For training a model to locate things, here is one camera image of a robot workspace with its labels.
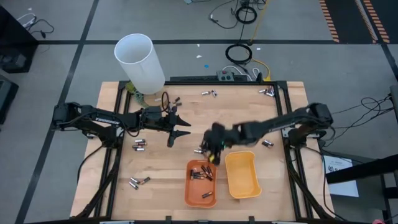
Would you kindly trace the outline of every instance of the orange tray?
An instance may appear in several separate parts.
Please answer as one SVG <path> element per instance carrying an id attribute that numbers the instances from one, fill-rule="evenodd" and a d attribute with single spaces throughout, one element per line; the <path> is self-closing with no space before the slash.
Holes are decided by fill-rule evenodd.
<path id="1" fill-rule="evenodd" d="M 201 166 L 209 166 L 213 172 L 213 181 L 208 179 L 191 180 L 191 169 L 195 172 L 202 171 Z M 192 160 L 187 164 L 187 174 L 185 177 L 185 203 L 191 207 L 211 208 L 217 203 L 216 200 L 216 180 L 217 171 L 213 164 L 203 160 Z M 213 192 L 212 195 L 202 198 L 205 193 Z"/>
<path id="2" fill-rule="evenodd" d="M 254 167 L 254 153 L 232 152 L 225 157 L 229 193 L 234 198 L 257 197 L 261 188 Z"/>

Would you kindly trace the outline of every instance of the white plastic cup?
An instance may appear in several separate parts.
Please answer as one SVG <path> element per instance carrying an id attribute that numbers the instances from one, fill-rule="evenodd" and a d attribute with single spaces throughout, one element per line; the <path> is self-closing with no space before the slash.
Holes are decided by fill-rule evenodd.
<path id="1" fill-rule="evenodd" d="M 149 37 L 130 34 L 114 48 L 114 56 L 136 89 L 143 94 L 154 94 L 164 86 L 165 77 Z"/>

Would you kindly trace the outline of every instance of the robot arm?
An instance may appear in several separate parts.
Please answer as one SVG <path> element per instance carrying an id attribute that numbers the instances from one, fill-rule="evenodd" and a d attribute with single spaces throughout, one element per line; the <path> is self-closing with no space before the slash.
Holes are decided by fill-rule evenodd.
<path id="1" fill-rule="evenodd" d="M 326 105 L 312 103 L 292 113 L 263 122 L 251 121 L 234 124 L 227 130 L 222 124 L 213 123 L 207 130 L 201 143 L 201 149 L 208 154 L 208 159 L 215 165 L 220 164 L 220 155 L 226 147 L 233 145 L 256 144 L 265 134 L 301 124 L 299 128 L 289 131 L 289 143 L 299 147 L 305 145 L 306 137 L 319 129 L 328 129 L 333 119 Z"/>
<path id="2" fill-rule="evenodd" d="M 159 106 L 150 106 L 133 113 L 118 114 L 90 105 L 64 103 L 55 106 L 52 126 L 61 131 L 69 127 L 80 129 L 85 136 L 98 136 L 106 147 L 114 147 L 113 144 L 117 142 L 116 127 L 121 127 L 128 133 L 140 129 L 164 131 L 170 133 L 167 146 L 172 147 L 175 138 L 190 134 L 187 131 L 174 131 L 174 126 L 191 126 L 179 115 L 176 115 L 176 112 L 177 107 L 174 106 L 167 111 L 166 116 L 162 117 L 162 110 Z M 112 125 L 103 127 L 94 121 Z"/>

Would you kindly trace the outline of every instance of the wooden tabletop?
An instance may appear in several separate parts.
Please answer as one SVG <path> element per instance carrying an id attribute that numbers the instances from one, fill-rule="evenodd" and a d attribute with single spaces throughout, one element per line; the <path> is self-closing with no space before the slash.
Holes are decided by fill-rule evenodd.
<path id="1" fill-rule="evenodd" d="M 308 105 L 302 82 L 288 82 L 292 109 Z M 99 93 L 97 107 L 112 111 L 114 109 L 118 82 L 104 82 Z M 218 96 L 202 96 L 201 92 L 216 89 Z M 263 139 L 270 140 L 274 147 L 266 148 L 261 144 L 254 147 L 234 146 L 225 149 L 221 155 L 221 164 L 217 170 L 217 204 L 213 208 L 192 208 L 185 204 L 185 169 L 188 161 L 202 159 L 194 154 L 203 138 L 203 133 L 215 121 L 231 128 L 232 124 L 242 121 L 274 118 L 277 116 L 275 99 L 258 93 L 258 86 L 165 86 L 170 100 L 181 97 L 182 106 L 177 114 L 190 123 L 191 127 L 179 126 L 181 131 L 190 131 L 188 136 L 176 139 L 174 146 L 168 148 L 168 134 L 142 130 L 139 139 L 146 139 L 148 145 L 144 152 L 132 149 L 134 138 L 126 135 L 114 198 L 112 219 L 114 220 L 164 220 L 171 215 L 173 220 L 248 220 L 254 216 L 257 221 L 285 220 L 293 221 L 294 210 L 290 193 L 288 173 L 279 131 L 266 134 Z M 129 111 L 140 106 L 132 100 Z M 86 156 L 100 146 L 99 139 L 88 140 Z M 307 145 L 318 150 L 317 142 L 308 139 Z M 224 157 L 230 152 L 250 150 L 255 154 L 255 166 L 260 196 L 255 198 L 234 199 L 229 194 Z M 88 159 L 81 170 L 71 215 L 82 211 L 97 191 L 103 168 L 105 149 Z M 320 205 L 323 205 L 323 166 L 320 155 L 302 149 L 303 166 L 308 188 Z M 129 178 L 144 179 L 151 177 L 139 190 L 129 185 Z M 298 197 L 302 216 L 305 217 L 302 193 Z M 109 188 L 104 194 L 104 214 L 108 201 Z M 326 185 L 326 203 L 333 209 L 329 190 Z"/>

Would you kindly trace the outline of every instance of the gray floor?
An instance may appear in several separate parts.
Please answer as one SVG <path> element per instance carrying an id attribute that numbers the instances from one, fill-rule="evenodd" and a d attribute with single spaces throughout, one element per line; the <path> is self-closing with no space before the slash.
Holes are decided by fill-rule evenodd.
<path id="1" fill-rule="evenodd" d="M 50 40 L 80 39 L 92 3 L 92 0 L 3 0 L 3 6 L 15 17 L 30 12 L 31 7 L 39 18 L 53 24 L 55 32 L 47 37 Z M 237 39 L 240 25 L 223 30 L 207 19 L 217 4 L 220 3 L 216 0 L 191 5 L 182 0 L 100 0 L 88 39 L 118 40 L 135 32 L 155 40 Z M 226 26 L 232 24 L 229 8 L 233 6 L 231 3 L 213 16 Z M 253 30 L 254 25 L 245 26 L 243 38 L 250 38 Z M 317 0 L 271 1 L 257 38 L 331 39 Z M 175 76 L 214 75 L 216 70 L 229 65 L 224 56 L 227 46 L 185 44 L 155 48 L 168 80 Z M 6 180 L 0 184 L 2 223 L 15 222 L 49 128 L 52 108 L 59 99 L 76 51 L 76 45 L 50 45 L 43 52 L 48 47 L 39 47 L 29 73 L 5 74 L 20 88 L 0 133 L 0 177 Z M 384 98 L 389 86 L 397 82 L 379 45 L 275 44 L 251 48 L 255 58 L 270 66 L 273 80 L 303 81 L 308 100 L 326 103 L 331 111 L 357 105 L 366 96 Z M 398 46 L 389 45 L 389 48 L 398 57 Z M 113 45 L 84 46 L 67 101 L 95 105 L 101 82 L 127 80 L 114 59 L 113 49 Z M 233 54 L 246 55 L 238 50 Z M 265 72 L 255 63 L 248 67 Z M 363 112 L 357 109 L 337 114 L 335 126 L 350 124 Z M 390 156 L 396 153 L 397 132 L 395 117 L 389 113 L 349 130 L 329 150 L 370 158 Z M 79 133 L 55 133 L 25 222 L 68 218 L 85 145 L 86 139 Z M 381 218 L 379 210 L 372 206 L 357 208 L 344 200 L 333 200 L 336 211 L 349 220 L 371 222 Z"/>

